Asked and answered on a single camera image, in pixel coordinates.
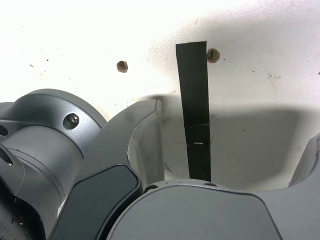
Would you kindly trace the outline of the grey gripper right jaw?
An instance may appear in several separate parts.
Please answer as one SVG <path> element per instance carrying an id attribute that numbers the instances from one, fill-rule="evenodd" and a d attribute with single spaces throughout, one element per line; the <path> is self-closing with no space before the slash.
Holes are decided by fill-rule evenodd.
<path id="1" fill-rule="evenodd" d="M 109 240 L 317 240 L 320 138 L 307 144 L 287 188 L 242 192 L 173 184 L 135 200 Z"/>

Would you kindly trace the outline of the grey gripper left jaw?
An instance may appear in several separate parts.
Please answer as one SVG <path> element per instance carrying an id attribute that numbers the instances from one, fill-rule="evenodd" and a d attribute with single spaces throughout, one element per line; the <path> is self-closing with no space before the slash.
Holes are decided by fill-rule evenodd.
<path id="1" fill-rule="evenodd" d="M 100 130 L 50 239 L 105 239 L 144 188 L 164 180 L 161 108 L 155 99 L 136 102 Z"/>

